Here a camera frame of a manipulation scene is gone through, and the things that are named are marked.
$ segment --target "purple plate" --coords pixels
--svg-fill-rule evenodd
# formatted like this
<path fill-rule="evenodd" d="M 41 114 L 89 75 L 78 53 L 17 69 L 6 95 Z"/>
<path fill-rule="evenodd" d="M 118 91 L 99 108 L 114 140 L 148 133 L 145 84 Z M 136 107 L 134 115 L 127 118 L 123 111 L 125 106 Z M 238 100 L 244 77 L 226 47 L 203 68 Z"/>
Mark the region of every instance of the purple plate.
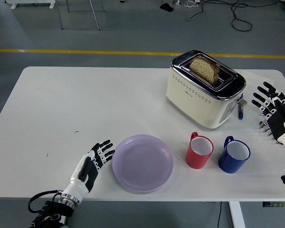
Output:
<path fill-rule="evenodd" d="M 150 135 L 135 135 L 122 141 L 112 158 L 113 172 L 126 188 L 150 192 L 167 182 L 173 170 L 168 146 Z"/>

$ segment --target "black cable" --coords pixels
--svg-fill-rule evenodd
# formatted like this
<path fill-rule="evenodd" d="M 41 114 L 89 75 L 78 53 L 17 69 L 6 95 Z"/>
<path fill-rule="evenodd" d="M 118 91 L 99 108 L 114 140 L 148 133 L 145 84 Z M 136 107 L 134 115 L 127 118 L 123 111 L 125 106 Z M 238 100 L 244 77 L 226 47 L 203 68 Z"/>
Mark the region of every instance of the black cable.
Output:
<path fill-rule="evenodd" d="M 221 213 L 222 213 L 222 201 L 220 202 L 220 207 L 219 207 L 218 228 L 219 228 L 219 220 L 220 220 Z"/>
<path fill-rule="evenodd" d="M 233 17 L 234 17 L 233 20 L 232 20 L 232 22 L 231 22 L 231 26 L 232 26 L 235 30 L 237 30 L 237 31 L 240 31 L 240 32 L 248 32 L 248 31 L 250 31 L 250 30 L 252 29 L 252 24 L 251 24 L 250 22 L 246 21 L 246 20 L 241 20 L 241 19 L 237 18 L 237 15 L 235 14 L 235 11 L 236 11 L 237 8 L 246 8 L 246 7 L 254 7 L 254 8 L 257 8 L 257 7 L 267 7 L 267 6 L 272 6 L 272 5 L 278 4 L 280 1 L 277 1 L 277 2 L 272 3 L 272 4 L 268 4 L 268 5 L 262 5 L 262 6 L 252 6 L 252 5 L 248 5 L 248 4 L 246 4 L 246 3 L 238 3 L 238 2 L 239 2 L 239 0 L 237 0 L 235 3 L 229 3 L 229 2 L 220 1 L 220 0 L 204 0 L 204 2 L 203 2 L 202 5 L 201 5 L 201 12 L 194 14 L 194 15 L 193 15 L 192 17 L 190 17 L 187 21 L 189 21 L 191 18 L 195 17 L 196 15 L 198 15 L 198 14 L 204 12 L 204 8 L 203 8 L 204 3 L 212 3 L 212 4 L 220 4 L 220 5 L 231 5 L 231 11 L 232 11 L 232 14 L 233 14 Z M 238 29 L 238 28 L 236 28 L 235 25 L 234 25 L 234 22 L 235 22 L 235 21 L 244 22 L 244 23 L 246 23 L 246 24 L 249 25 L 249 28 L 246 29 L 246 30 Z"/>
<path fill-rule="evenodd" d="M 61 194 L 62 194 L 62 192 L 58 192 L 58 193 L 56 193 L 56 194 L 53 196 L 52 201 L 54 202 L 55 197 L 56 197 L 56 196 L 58 196 L 58 195 L 59 195 L 59 196 L 61 196 Z"/>
<path fill-rule="evenodd" d="M 59 192 L 59 190 L 44 191 L 44 192 L 38 193 L 35 196 L 33 196 L 32 198 L 30 198 L 30 200 L 28 201 L 28 210 L 29 210 L 29 212 L 31 212 L 31 213 L 39 213 L 41 211 L 41 210 L 32 210 L 32 208 L 30 208 L 30 204 L 34 200 L 40 198 L 41 196 L 48 195 L 48 194 L 54 194 L 54 193 L 57 193 L 57 192 Z"/>

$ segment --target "mug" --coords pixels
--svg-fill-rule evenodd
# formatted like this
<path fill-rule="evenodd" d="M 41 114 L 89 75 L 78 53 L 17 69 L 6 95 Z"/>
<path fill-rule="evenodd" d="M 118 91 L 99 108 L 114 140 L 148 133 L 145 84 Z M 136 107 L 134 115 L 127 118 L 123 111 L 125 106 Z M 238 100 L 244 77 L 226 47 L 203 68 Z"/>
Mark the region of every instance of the mug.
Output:
<path fill-rule="evenodd" d="M 213 149 L 213 143 L 209 138 L 198 135 L 197 132 L 193 132 L 186 154 L 187 164 L 194 169 L 203 168 L 212 154 Z"/>
<path fill-rule="evenodd" d="M 227 173 L 235 173 L 250 157 L 249 147 L 240 140 L 228 136 L 224 143 L 224 151 L 218 159 L 218 166 Z"/>

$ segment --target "toast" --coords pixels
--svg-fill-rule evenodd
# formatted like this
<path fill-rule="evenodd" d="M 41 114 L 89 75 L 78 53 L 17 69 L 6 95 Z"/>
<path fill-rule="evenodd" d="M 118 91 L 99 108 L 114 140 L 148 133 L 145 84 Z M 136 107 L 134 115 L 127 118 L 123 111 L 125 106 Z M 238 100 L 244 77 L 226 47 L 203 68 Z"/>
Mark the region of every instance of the toast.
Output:
<path fill-rule="evenodd" d="M 195 57 L 190 63 L 190 71 L 201 77 L 211 85 L 215 85 L 219 78 L 219 68 L 210 59 Z"/>

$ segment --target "chair leg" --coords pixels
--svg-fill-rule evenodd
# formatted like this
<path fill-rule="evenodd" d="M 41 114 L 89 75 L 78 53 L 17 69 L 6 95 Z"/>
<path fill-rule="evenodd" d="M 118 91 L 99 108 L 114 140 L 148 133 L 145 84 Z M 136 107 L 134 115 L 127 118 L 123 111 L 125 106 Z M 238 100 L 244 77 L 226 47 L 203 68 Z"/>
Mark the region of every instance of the chair leg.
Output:
<path fill-rule="evenodd" d="M 99 26 L 98 26 L 98 23 L 97 23 L 96 15 L 95 15 L 94 8 L 93 8 L 91 0 L 90 0 L 90 3 L 91 3 L 91 7 L 92 7 L 92 11 L 93 11 L 93 14 L 94 14 L 94 18 L 95 18 L 95 21 L 96 21 L 97 28 L 99 30 Z"/>
<path fill-rule="evenodd" d="M 101 4 L 101 7 L 103 8 L 103 12 L 104 12 L 105 9 L 104 9 L 104 5 L 103 5 L 103 1 L 100 0 L 100 4 Z"/>
<path fill-rule="evenodd" d="M 57 11 L 58 11 L 58 16 L 59 16 L 59 21 L 60 21 L 60 27 L 61 27 L 61 29 L 63 29 L 63 27 L 62 27 L 62 22 L 61 22 L 61 17 L 60 17 L 60 13 L 59 13 L 58 2 L 57 2 L 57 0 L 55 0 L 55 2 L 56 2 L 56 6 L 57 6 Z"/>
<path fill-rule="evenodd" d="M 66 0 L 66 7 L 67 7 L 67 12 L 69 13 L 70 12 L 70 8 L 68 7 L 68 1 Z"/>

